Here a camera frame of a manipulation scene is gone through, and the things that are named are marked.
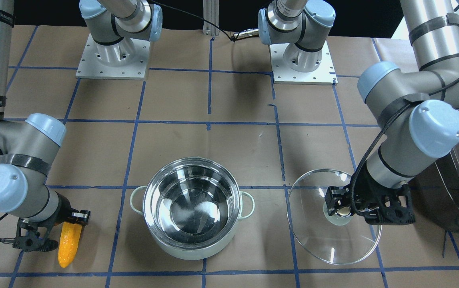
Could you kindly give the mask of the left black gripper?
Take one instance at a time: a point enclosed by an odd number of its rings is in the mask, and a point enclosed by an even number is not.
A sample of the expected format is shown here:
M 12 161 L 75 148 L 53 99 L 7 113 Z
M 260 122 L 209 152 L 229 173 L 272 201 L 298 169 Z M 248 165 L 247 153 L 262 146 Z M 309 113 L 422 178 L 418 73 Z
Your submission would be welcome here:
M 416 222 L 411 190 L 407 184 L 387 188 L 375 182 L 330 186 L 324 196 L 326 211 L 333 216 L 343 208 L 364 217 L 370 225 L 409 225 Z

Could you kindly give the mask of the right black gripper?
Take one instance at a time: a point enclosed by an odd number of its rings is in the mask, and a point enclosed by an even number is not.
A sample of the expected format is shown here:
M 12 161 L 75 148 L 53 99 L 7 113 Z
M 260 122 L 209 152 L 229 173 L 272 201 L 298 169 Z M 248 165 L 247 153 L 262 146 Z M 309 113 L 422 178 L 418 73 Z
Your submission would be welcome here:
M 35 222 L 19 218 L 13 247 L 24 252 L 49 252 L 59 247 L 56 240 L 49 239 L 54 226 L 63 222 L 86 226 L 90 220 L 91 211 L 87 210 L 57 210 L 46 220 Z

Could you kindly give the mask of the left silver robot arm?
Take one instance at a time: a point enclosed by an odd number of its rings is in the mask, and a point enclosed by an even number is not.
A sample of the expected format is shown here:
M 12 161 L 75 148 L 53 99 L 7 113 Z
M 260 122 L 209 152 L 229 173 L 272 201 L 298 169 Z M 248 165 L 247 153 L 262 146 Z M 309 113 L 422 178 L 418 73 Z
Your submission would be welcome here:
M 408 182 L 459 143 L 459 15 L 449 0 L 402 0 L 418 72 L 389 61 L 359 77 L 359 93 L 381 132 L 345 187 L 330 186 L 327 221 L 415 222 Z

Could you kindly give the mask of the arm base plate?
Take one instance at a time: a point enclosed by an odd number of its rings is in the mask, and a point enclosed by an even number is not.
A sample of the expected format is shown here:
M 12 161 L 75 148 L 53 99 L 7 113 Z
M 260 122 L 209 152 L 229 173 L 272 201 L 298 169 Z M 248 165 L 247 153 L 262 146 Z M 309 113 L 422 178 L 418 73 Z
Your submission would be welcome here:
M 334 8 L 324 0 L 274 0 L 257 17 L 276 84 L 337 84 L 327 36 Z
M 146 80 L 150 47 L 160 38 L 162 8 L 147 0 L 81 0 L 90 31 L 76 77 Z

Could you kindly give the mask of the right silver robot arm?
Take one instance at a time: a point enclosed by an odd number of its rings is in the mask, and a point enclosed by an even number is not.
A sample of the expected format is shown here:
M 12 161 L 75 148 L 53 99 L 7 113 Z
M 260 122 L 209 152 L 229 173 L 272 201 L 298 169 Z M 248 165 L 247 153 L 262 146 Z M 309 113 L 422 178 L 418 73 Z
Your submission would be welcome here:
M 0 0 L 0 212 L 18 218 L 16 236 L 3 244 L 25 252 L 72 252 L 90 219 L 45 181 L 65 137 L 65 125 L 45 114 L 31 114 L 23 122 L 4 119 L 14 27 L 14 1 Z

